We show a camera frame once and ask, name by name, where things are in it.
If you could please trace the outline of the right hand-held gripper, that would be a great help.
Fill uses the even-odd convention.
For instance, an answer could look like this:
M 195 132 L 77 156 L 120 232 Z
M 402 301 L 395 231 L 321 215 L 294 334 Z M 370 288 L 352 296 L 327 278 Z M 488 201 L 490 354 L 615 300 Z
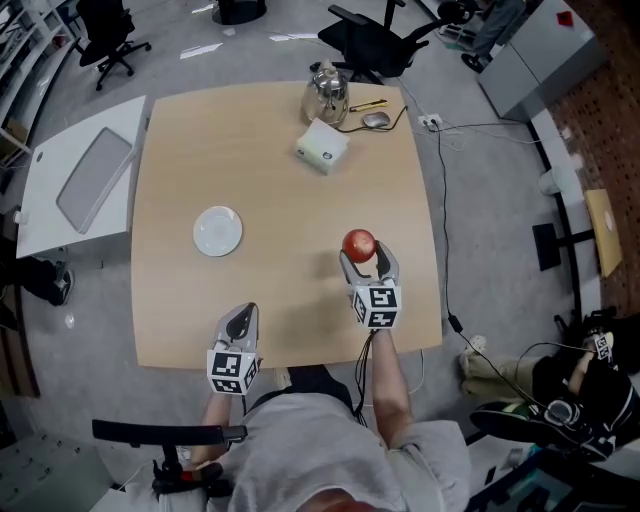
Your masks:
M 399 264 L 380 240 L 376 240 L 378 280 L 361 274 L 347 253 L 341 249 L 339 262 L 347 283 L 352 286 L 352 309 L 357 321 L 370 330 L 393 329 L 402 309 Z

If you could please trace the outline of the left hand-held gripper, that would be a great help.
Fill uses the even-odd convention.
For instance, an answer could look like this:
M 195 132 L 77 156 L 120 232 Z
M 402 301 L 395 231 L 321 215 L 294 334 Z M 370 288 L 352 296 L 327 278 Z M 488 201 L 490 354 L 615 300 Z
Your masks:
M 245 338 L 246 349 L 233 345 Z M 236 306 L 216 325 L 213 348 L 207 351 L 207 379 L 216 394 L 246 396 L 260 371 L 257 352 L 259 308 L 250 302 Z

